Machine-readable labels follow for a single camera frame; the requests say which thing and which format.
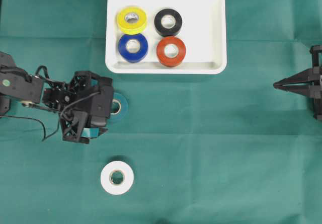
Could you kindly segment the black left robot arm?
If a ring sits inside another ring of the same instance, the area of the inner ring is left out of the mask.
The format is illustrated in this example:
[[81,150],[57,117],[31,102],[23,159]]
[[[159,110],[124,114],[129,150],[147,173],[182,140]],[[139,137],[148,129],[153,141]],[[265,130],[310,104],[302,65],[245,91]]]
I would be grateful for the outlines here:
[[49,77],[41,65],[34,75],[17,67],[11,55],[1,53],[1,117],[6,117],[11,100],[28,108],[58,115],[62,139],[88,144],[107,132],[114,89],[111,78],[91,71],[76,71],[69,83]]

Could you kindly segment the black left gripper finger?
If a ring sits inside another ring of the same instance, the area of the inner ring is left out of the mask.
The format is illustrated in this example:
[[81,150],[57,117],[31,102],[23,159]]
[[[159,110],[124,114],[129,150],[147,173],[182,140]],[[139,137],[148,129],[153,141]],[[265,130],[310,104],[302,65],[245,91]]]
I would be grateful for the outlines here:
[[104,134],[107,131],[108,131],[107,128],[99,127],[97,136],[101,136],[102,134]]

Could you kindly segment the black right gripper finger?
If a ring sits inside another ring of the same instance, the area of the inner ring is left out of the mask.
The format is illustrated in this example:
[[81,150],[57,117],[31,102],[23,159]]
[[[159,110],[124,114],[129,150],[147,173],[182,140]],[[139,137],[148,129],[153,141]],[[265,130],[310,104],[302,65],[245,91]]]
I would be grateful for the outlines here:
[[308,83],[310,81],[310,75],[312,68],[308,68],[299,73],[296,73],[288,78],[282,79],[278,82],[273,83],[273,86],[283,86],[283,85],[292,85],[300,83]]
[[274,84],[273,87],[278,90],[296,93],[308,98],[312,98],[310,93],[309,85],[277,85]]

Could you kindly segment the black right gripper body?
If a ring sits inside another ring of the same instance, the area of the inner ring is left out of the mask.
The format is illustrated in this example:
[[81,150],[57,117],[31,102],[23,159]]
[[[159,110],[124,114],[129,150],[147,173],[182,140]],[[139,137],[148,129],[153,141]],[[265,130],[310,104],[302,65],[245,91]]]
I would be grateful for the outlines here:
[[[321,66],[319,64],[319,54],[321,53],[321,45],[315,45],[310,48],[311,59],[312,59],[312,67],[316,68],[313,70],[314,73],[318,73],[319,76],[317,80],[313,81],[313,86],[318,86],[318,90],[320,90],[321,95]],[[321,120],[321,98],[313,99],[313,110],[314,110],[314,118],[316,120]]]

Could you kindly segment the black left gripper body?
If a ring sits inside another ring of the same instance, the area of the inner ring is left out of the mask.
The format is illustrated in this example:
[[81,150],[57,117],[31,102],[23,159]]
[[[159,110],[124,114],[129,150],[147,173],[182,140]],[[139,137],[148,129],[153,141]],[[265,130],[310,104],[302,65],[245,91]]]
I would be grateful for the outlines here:
[[99,93],[93,92],[91,80],[99,77],[91,71],[76,71],[70,83],[56,83],[45,89],[42,102],[58,112],[64,141],[88,144],[98,137],[99,127],[89,126],[89,113],[90,98]]

